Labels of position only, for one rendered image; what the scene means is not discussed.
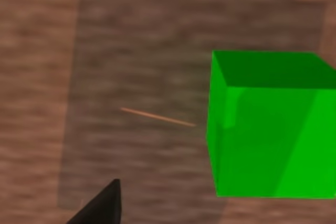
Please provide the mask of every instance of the black object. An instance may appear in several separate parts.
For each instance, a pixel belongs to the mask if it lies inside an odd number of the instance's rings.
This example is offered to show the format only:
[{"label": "black object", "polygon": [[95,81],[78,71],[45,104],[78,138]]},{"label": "black object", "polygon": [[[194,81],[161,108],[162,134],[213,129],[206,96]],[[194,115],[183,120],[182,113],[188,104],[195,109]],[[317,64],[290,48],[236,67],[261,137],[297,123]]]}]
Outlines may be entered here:
[{"label": "black object", "polygon": [[67,224],[120,224],[121,185],[113,180],[84,206]]}]

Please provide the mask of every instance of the black pointed object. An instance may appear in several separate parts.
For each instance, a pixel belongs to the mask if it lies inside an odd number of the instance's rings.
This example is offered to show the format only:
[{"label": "black pointed object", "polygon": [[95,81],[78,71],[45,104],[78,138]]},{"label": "black pointed object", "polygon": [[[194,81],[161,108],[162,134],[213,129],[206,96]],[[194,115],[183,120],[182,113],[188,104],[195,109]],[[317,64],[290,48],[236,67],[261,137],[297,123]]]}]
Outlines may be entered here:
[{"label": "black pointed object", "polygon": [[121,185],[113,180],[84,206],[67,224],[120,224]]}]

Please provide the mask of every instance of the green cube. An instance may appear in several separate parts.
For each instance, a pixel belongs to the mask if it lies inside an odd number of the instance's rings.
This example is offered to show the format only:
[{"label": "green cube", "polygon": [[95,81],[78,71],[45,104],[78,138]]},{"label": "green cube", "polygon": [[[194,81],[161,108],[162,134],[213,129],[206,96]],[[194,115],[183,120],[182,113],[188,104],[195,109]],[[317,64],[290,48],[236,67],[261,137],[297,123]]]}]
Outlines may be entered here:
[{"label": "green cube", "polygon": [[336,71],[311,52],[214,51],[207,143],[220,197],[335,198]]}]

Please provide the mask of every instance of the cube's top face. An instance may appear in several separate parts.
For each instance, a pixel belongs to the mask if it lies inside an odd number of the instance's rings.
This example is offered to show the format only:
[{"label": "cube's top face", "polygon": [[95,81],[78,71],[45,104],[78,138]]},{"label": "cube's top face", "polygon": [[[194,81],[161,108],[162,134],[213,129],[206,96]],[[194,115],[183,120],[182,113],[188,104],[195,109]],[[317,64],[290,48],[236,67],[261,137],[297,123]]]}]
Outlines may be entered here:
[{"label": "cube's top face", "polygon": [[336,71],[312,52],[213,51],[228,86],[336,89]]}]

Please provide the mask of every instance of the orange line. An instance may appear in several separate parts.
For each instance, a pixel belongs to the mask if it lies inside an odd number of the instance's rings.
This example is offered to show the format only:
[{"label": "orange line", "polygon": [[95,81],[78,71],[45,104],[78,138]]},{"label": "orange line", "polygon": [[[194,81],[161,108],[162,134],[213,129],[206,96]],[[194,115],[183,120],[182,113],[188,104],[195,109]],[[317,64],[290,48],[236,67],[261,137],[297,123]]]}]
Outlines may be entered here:
[{"label": "orange line", "polygon": [[134,113],[134,114],[138,114],[138,115],[143,115],[143,116],[148,116],[149,118],[155,118],[158,120],[163,120],[163,121],[167,121],[167,122],[171,122],[171,123],[177,123],[177,124],[182,124],[185,126],[189,126],[189,127],[195,127],[196,124],[193,123],[187,123],[187,122],[183,122],[180,120],[176,120],[176,119],[172,119],[172,118],[166,118],[164,116],[159,116],[159,115],[154,115],[154,114],[150,114],[150,113],[146,113],[146,112],[142,112],[142,111],[138,111],[138,110],[131,110],[131,109],[127,109],[127,108],[120,108],[122,111],[126,111],[126,112],[130,112],[130,113]]}]

